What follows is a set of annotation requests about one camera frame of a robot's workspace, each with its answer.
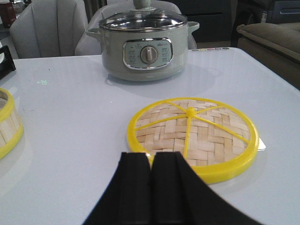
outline woven bamboo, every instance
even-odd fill
[[[8,154],[23,134],[23,124],[13,96],[0,88],[0,159]]]
[[[135,129],[136,139],[150,154],[179,151],[192,166],[229,161],[244,152],[250,138],[245,121],[232,110],[191,99],[150,108]]]

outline sofa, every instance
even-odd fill
[[[300,22],[240,25],[237,47],[300,90]]]

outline table surface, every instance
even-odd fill
[[[166,98],[199,97],[244,112],[267,146],[238,177],[210,187],[266,225],[300,224],[300,92],[235,48],[189,51],[182,74],[114,78],[101,56],[15,60],[0,81],[24,123],[0,160],[1,225],[81,225],[129,151],[132,116]]]

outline bamboo steamer lid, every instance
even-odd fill
[[[23,135],[23,124],[13,96],[0,88],[0,159],[6,156]]]
[[[241,111],[203,98],[171,98],[135,114],[127,128],[129,147],[145,152],[179,151],[206,183],[244,172],[259,143],[253,122]]]

